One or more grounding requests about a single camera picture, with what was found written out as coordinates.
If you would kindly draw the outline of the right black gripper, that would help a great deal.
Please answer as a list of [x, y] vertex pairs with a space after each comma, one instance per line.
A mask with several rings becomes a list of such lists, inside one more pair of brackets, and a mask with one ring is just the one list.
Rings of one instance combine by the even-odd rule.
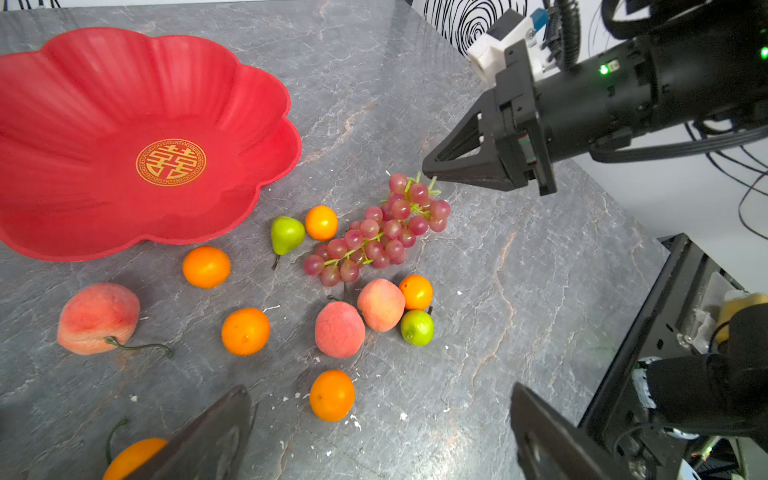
[[529, 54], [522, 41], [505, 51], [496, 86], [469, 111], [422, 163], [428, 177], [511, 191], [529, 182], [542, 196], [557, 191], [536, 106]]

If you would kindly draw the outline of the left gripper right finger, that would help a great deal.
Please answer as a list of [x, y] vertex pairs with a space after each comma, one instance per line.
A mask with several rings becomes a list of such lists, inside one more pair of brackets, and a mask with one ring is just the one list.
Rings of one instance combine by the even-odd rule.
[[575, 426], [529, 387], [516, 383], [510, 406], [518, 463], [527, 479], [640, 479], [637, 463], [619, 459], [610, 438], [618, 437], [629, 406], [622, 394], [600, 387]]

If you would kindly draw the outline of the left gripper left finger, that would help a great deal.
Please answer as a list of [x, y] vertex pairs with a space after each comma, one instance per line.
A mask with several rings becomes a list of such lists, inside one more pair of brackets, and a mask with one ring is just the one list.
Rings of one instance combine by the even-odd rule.
[[236, 479], [255, 419], [255, 404], [243, 385], [188, 423], [130, 479]]

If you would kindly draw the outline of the purple fake grape bunch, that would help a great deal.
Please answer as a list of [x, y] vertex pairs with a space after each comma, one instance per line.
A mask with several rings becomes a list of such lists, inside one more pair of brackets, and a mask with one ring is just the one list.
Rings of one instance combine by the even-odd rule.
[[437, 178], [393, 174], [386, 198], [362, 219], [318, 244], [303, 260], [304, 273], [326, 287], [356, 282], [365, 267], [384, 269], [405, 262], [407, 250], [430, 232], [446, 229], [450, 204], [440, 198]]

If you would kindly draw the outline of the fake peach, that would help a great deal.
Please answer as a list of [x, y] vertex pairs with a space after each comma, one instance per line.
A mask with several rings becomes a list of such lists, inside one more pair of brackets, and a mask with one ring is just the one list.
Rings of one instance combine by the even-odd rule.
[[389, 280], [376, 279], [362, 289], [357, 307], [371, 329], [386, 332], [394, 328], [403, 316], [405, 297]]
[[322, 353], [343, 359], [355, 355], [365, 340], [365, 324], [350, 304], [334, 301], [326, 305], [315, 322], [315, 341]]
[[127, 346], [140, 313], [140, 301], [128, 288], [99, 283], [81, 290], [64, 306], [58, 324], [57, 341], [72, 353], [93, 355], [115, 349], [137, 351], [161, 349], [167, 358], [174, 353], [160, 343]]

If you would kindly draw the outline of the red flower-shaped fruit bowl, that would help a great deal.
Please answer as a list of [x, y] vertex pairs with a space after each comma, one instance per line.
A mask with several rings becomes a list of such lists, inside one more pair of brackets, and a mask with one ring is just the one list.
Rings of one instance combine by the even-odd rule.
[[1, 59], [1, 239], [74, 262], [214, 239], [297, 164], [291, 98], [207, 39], [84, 28]]

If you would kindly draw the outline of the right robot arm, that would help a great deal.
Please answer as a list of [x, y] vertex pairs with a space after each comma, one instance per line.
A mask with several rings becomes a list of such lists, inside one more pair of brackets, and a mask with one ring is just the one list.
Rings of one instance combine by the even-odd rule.
[[423, 161], [438, 180], [556, 191], [555, 163], [622, 164], [710, 154], [767, 136], [763, 1], [600, 6], [616, 45], [580, 58], [574, 1], [505, 12], [468, 49], [488, 89]]

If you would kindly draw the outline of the fake orange by left peach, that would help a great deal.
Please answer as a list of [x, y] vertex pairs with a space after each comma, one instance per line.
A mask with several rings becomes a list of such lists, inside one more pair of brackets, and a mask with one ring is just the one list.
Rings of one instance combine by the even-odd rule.
[[168, 442], [162, 438], [148, 438], [136, 442], [120, 454], [114, 456], [112, 453], [112, 441], [117, 431], [129, 423], [126, 417], [122, 418], [109, 432], [105, 443], [105, 457], [108, 463], [104, 473], [103, 480], [124, 479], [132, 474], [140, 466], [145, 464]]

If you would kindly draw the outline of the fake orange middle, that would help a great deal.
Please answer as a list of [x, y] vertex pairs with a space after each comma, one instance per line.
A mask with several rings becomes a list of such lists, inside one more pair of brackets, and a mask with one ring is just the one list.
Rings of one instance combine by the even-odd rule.
[[221, 338], [233, 355], [250, 356], [264, 348], [271, 326], [266, 314], [256, 308], [244, 308], [230, 314], [224, 321]]

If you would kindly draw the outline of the fake orange lower centre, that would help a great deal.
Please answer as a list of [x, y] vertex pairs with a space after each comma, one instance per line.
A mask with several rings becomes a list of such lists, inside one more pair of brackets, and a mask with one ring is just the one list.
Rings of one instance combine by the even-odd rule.
[[350, 412], [355, 397], [351, 378], [341, 370], [329, 370], [314, 381], [310, 390], [310, 406], [321, 420], [337, 422]]

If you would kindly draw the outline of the green fake lime right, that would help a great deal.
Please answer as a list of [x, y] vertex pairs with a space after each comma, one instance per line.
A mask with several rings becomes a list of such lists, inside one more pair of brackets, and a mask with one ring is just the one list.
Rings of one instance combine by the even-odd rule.
[[403, 339], [414, 346], [426, 346], [434, 337], [432, 317], [421, 310], [408, 311], [400, 322]]

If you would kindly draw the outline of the fake orange upper right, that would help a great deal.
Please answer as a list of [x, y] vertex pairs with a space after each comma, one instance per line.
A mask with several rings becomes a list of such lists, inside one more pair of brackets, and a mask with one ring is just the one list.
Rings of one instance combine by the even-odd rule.
[[312, 208], [305, 217], [307, 233], [315, 240], [328, 241], [335, 237], [338, 231], [338, 217], [328, 206], [319, 205]]

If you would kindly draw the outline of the fake orange upper left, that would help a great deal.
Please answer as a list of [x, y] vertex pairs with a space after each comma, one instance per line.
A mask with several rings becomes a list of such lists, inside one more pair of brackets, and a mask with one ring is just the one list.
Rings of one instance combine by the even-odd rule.
[[185, 256], [182, 272], [191, 285], [212, 289], [228, 279], [231, 274], [231, 262], [224, 251], [211, 246], [200, 246]]

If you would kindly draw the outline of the green fake pear upper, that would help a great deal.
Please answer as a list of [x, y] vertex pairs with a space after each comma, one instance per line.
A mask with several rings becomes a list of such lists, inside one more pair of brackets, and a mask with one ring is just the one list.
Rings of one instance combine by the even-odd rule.
[[306, 230], [304, 225], [291, 217], [278, 216], [271, 225], [271, 245], [275, 254], [275, 261], [272, 269], [275, 270], [279, 260], [291, 252], [305, 239]]

